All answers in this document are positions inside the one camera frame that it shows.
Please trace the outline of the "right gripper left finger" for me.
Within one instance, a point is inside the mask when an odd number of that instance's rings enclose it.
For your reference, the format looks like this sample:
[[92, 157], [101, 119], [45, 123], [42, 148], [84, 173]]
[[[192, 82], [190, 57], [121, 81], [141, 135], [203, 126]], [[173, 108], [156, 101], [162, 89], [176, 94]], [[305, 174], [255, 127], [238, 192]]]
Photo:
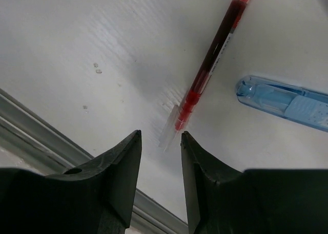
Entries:
[[63, 174], [1, 169], [1, 233], [124, 233], [130, 227], [141, 131]]

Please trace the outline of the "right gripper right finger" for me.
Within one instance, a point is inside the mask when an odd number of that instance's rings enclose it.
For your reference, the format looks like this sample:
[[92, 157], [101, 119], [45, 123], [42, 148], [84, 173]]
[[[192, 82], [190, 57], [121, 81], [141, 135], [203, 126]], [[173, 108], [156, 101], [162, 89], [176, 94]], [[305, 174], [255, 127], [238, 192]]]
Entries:
[[181, 136], [189, 233], [327, 233], [327, 170], [240, 172]]

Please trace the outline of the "red gel pen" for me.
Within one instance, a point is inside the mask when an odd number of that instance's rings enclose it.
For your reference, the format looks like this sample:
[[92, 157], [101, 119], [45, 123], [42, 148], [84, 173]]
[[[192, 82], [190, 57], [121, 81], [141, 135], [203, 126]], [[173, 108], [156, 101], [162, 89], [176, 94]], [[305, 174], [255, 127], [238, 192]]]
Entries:
[[170, 150], [173, 141], [186, 128], [210, 78], [217, 69], [224, 51], [250, 0], [232, 0], [208, 49], [208, 52], [193, 80], [193, 83], [179, 105], [175, 105], [159, 138], [163, 152]]

